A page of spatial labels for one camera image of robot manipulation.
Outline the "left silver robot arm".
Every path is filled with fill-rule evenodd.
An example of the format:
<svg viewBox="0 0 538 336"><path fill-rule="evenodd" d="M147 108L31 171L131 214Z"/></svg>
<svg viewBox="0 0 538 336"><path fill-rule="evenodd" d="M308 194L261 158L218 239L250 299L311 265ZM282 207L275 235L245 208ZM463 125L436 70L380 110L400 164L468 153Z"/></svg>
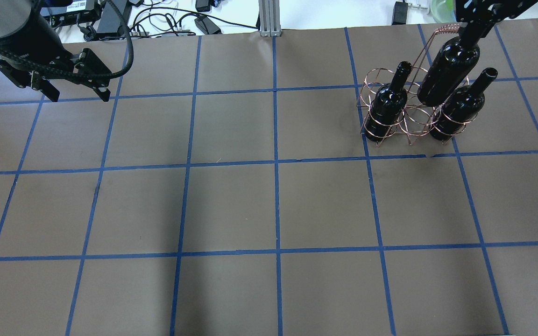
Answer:
<svg viewBox="0 0 538 336"><path fill-rule="evenodd" d="M66 50L34 0L0 0L0 72L13 85L30 88L56 102L52 79L86 86L109 101L110 69L92 51Z"/></svg>

